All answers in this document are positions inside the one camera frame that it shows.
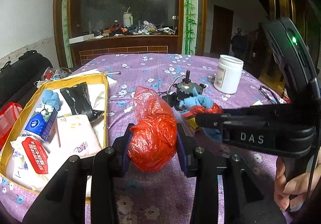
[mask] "white box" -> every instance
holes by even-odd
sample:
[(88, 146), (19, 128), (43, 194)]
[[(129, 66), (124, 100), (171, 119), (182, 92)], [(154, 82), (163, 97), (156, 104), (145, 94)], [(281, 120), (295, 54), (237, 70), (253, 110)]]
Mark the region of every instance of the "white box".
[(90, 35), (84, 35), (84, 36), (79, 36), (79, 37), (74, 37), (69, 39), (69, 44), (74, 44), (74, 43), (78, 43), (78, 42), (83, 42), (86, 41), (88, 39), (92, 39), (94, 38), (94, 34), (90, 34)]

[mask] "white plastic jar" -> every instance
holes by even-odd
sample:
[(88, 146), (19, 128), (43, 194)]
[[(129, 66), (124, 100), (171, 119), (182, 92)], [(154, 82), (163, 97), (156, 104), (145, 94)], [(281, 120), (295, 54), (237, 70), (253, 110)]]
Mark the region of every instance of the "white plastic jar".
[(233, 56), (221, 55), (217, 66), (214, 87), (226, 94), (235, 94), (243, 71), (244, 62)]

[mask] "white wall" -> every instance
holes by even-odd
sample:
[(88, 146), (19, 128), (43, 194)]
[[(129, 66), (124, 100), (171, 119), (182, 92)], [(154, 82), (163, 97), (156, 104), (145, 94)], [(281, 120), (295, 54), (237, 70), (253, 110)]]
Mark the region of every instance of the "white wall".
[[(53, 36), (53, 0), (0, 0), (0, 58)], [(58, 65), (54, 44), (39, 52)]]
[(268, 20), (268, 14), (260, 4), (259, 0), (208, 0), (205, 53), (209, 53), (211, 49), (214, 5), (234, 11), (231, 38), (237, 33), (238, 27), (243, 29), (242, 35), (245, 35), (249, 31), (256, 30), (259, 22)]

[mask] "pink tissue package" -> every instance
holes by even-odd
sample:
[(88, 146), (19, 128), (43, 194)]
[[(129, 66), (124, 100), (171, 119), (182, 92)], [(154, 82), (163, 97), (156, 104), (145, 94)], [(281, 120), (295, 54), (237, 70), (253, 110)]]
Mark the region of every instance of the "pink tissue package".
[(101, 150), (87, 115), (57, 118), (57, 137), (64, 154), (87, 157)]

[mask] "human hand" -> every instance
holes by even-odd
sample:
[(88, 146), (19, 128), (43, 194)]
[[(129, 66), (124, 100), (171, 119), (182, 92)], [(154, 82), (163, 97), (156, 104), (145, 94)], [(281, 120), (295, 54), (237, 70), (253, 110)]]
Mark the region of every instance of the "human hand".
[[(282, 211), (285, 211), (289, 205), (291, 209), (303, 203), (308, 191), (310, 173), (303, 173), (289, 182), (285, 178), (285, 164), (283, 157), (276, 160), (276, 175), (274, 181), (274, 200)], [(317, 167), (314, 170), (311, 191), (315, 189), (321, 176), (321, 149), (319, 150)], [(290, 201), (290, 195), (298, 195)]]

